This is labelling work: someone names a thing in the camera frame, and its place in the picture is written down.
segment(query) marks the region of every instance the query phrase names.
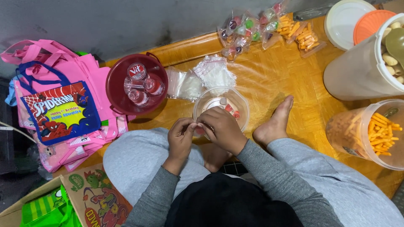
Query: white cable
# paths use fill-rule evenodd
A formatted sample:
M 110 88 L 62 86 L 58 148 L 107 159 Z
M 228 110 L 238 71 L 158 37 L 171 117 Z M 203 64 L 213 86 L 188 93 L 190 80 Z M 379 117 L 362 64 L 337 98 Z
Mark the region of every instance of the white cable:
M 27 135 L 27 134 L 21 132 L 20 130 L 14 128 L 13 126 L 8 125 L 8 124 L 6 124 L 6 123 L 4 123 L 4 122 L 0 122 L 0 124 L 4 125 L 4 126 L 6 126 L 6 127 L 13 128 L 13 129 L 16 130 L 17 132 L 21 133 L 22 135 L 26 136 L 28 139 L 30 139 L 30 140 L 32 140 L 34 143 L 36 143 L 36 141 L 35 141 L 33 138 L 31 138 L 29 135 Z

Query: blue handle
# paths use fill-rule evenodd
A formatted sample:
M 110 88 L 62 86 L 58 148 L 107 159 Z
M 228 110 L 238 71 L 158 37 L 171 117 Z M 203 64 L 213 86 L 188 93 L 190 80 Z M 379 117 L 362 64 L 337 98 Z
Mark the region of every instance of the blue handle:
M 42 65 L 47 70 L 54 73 L 60 80 L 38 80 L 35 77 L 33 77 L 32 75 L 27 75 L 25 70 L 27 68 L 29 68 L 29 67 L 34 66 L 35 64 Z M 63 73 L 61 73 L 60 71 L 50 67 L 49 65 L 43 64 L 40 61 L 30 61 L 30 62 L 27 62 L 27 63 L 20 64 L 15 71 L 16 71 L 16 74 L 18 74 L 17 71 L 19 71 L 20 74 L 23 75 L 23 77 L 28 81 L 29 84 L 26 84 L 22 80 L 18 79 L 20 81 L 21 87 L 23 89 L 26 89 L 27 91 L 29 91 L 31 94 L 36 94 L 37 93 L 35 91 L 35 89 L 32 88 L 32 82 L 33 81 L 35 81 L 35 82 L 37 82 L 39 84 L 42 84 L 42 85 L 60 84 L 61 86 L 67 86 L 67 85 L 71 84 L 69 79 Z

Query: spider-man bag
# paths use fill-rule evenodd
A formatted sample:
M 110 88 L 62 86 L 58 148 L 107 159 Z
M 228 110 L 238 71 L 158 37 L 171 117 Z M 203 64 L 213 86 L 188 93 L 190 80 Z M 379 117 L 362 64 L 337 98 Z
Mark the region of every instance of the spider-man bag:
M 100 129 L 101 121 L 87 84 L 84 81 L 70 84 L 61 72 L 51 67 L 48 70 L 58 75 L 60 81 L 36 80 L 20 71 L 29 83 L 62 85 L 38 93 L 31 91 L 32 95 L 21 97 L 42 144 L 49 146 Z M 21 86 L 32 90 L 28 84 L 21 83 Z

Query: green striped bag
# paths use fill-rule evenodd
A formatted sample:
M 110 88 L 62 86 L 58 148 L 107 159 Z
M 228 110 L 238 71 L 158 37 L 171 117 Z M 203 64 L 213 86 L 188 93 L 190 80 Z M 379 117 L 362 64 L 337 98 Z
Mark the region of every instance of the green striped bag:
M 81 227 L 63 185 L 22 207 L 20 227 Z

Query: orange lid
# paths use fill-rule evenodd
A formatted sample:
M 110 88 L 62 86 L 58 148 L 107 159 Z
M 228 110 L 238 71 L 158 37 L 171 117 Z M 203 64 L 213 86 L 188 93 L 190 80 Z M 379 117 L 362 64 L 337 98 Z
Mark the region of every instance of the orange lid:
M 357 45 L 377 32 L 380 26 L 396 13 L 388 10 L 374 10 L 363 15 L 353 30 L 353 43 Z

